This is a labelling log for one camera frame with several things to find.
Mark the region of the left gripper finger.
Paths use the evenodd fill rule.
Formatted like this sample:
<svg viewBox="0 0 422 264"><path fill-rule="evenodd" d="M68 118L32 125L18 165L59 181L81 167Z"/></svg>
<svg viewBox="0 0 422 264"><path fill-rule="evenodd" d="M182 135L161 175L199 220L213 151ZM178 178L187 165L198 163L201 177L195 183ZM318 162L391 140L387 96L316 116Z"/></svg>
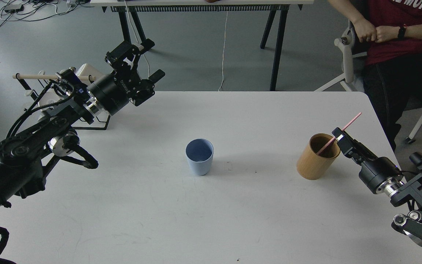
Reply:
<svg viewBox="0 0 422 264"><path fill-rule="evenodd" d="M137 78L137 80L131 81L129 98L132 104L140 106L149 100L155 94L155 84L165 75L164 71L157 70L147 79L139 80Z"/></svg>
<svg viewBox="0 0 422 264"><path fill-rule="evenodd" d="M119 73L122 77L129 76L139 80L137 71L139 58L151 50L154 45L154 41L150 39L136 44L123 41L114 50L107 52L104 60L113 68L113 71L106 74L104 78L107 80L113 78L114 74Z"/></svg>

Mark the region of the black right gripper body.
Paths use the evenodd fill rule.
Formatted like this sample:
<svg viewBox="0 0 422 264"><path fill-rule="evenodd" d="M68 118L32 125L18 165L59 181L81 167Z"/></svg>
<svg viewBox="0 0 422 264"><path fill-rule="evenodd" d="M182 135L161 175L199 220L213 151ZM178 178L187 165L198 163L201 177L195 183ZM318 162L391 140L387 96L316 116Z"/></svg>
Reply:
<svg viewBox="0 0 422 264"><path fill-rule="evenodd" d="M400 169L387 157L366 160L360 164L359 178L372 194L397 194L403 177Z"/></svg>

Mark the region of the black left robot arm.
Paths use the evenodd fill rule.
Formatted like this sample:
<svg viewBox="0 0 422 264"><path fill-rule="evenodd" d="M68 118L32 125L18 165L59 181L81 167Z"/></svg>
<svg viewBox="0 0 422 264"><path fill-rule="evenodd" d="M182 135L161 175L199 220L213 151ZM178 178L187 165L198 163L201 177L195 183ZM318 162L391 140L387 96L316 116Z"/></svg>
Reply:
<svg viewBox="0 0 422 264"><path fill-rule="evenodd" d="M112 116L128 103L139 106L151 98L165 73L157 70L142 79L137 68L140 56L154 45L149 39L139 44L122 42L105 56L112 72L88 77L89 85L72 67L49 77L34 103L0 142L0 207L11 207L9 199L14 195L24 199L45 190L46 178L59 160L88 169L98 167L98 161L80 146L72 125L78 120L91 124L100 112ZM0 227L0 255L9 235ZM10 262L0 257L0 264Z"/></svg>

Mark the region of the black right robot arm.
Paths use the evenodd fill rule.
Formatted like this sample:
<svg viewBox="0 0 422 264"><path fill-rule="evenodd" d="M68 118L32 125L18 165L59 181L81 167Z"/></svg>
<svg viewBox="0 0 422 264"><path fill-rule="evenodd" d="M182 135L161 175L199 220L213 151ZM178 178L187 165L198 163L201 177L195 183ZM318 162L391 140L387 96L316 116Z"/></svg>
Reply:
<svg viewBox="0 0 422 264"><path fill-rule="evenodd" d="M418 174L402 182L404 172L389 158L377 157L340 128L333 130L333 136L342 154L360 165L359 178L372 193L386 194L394 207L408 205L409 212L397 214L391 226L422 247L422 153L410 155L409 159L417 167Z"/></svg>

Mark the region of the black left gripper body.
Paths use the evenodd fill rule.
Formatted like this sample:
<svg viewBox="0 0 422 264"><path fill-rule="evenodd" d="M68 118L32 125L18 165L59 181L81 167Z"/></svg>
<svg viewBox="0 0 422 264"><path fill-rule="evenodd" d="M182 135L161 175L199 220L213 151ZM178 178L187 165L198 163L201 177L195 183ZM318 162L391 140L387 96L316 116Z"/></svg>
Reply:
<svg viewBox="0 0 422 264"><path fill-rule="evenodd" d="M112 116L129 103L133 96L133 88L138 88L140 82L141 79L136 73L113 71L94 81L87 89Z"/></svg>

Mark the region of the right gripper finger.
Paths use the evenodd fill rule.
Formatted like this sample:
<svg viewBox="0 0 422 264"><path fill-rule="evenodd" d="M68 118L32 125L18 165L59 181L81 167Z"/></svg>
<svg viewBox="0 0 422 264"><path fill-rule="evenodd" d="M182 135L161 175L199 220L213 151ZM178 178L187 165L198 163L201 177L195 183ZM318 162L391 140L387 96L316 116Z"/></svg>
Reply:
<svg viewBox="0 0 422 264"><path fill-rule="evenodd" d="M352 159L358 165L371 161L371 155L367 147L357 140L342 137L338 139L338 147L345 157Z"/></svg>
<svg viewBox="0 0 422 264"><path fill-rule="evenodd" d="M352 159L354 162L373 161L376 159L376 155L365 147L365 145L353 139L340 128L336 127L332 134L345 157Z"/></svg>

